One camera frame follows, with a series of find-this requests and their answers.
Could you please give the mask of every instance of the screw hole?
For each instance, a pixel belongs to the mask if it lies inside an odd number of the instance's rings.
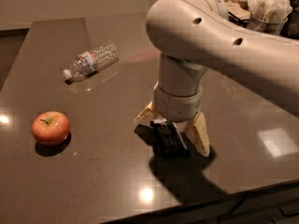
[[[193,21],[193,23],[194,23],[195,25],[198,25],[200,22],[202,22],[202,19],[201,19],[201,18],[197,18],[197,19],[195,19],[195,20]]]
[[[233,42],[233,45],[237,45],[237,46],[240,46],[243,42],[243,38],[238,38],[237,40],[235,40]]]

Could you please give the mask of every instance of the apple stem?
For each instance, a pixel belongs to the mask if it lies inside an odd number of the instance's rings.
[[[45,122],[46,124],[49,124],[46,120],[44,120],[44,119],[41,119],[40,121],[43,121],[43,122]]]

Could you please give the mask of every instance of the bottle label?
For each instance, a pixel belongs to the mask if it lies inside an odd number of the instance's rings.
[[[96,58],[93,56],[91,51],[85,51],[78,56],[78,59],[82,62],[82,69],[84,73],[90,74],[95,71],[98,67],[98,62]]]

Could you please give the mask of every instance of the table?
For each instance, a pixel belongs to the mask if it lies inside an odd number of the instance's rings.
[[[135,116],[157,80],[146,14],[34,22],[0,92],[0,220],[101,223],[211,200],[298,178],[299,119],[215,71],[205,74],[203,108],[212,152],[155,157],[150,129]],[[82,51],[113,40],[120,61],[67,85],[62,71]],[[65,113],[69,144],[49,152],[30,126]]]

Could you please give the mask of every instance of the bottle cap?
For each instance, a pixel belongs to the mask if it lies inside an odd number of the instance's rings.
[[[72,78],[72,74],[71,74],[70,70],[65,69],[65,70],[64,70],[64,76],[65,76],[67,79]]]

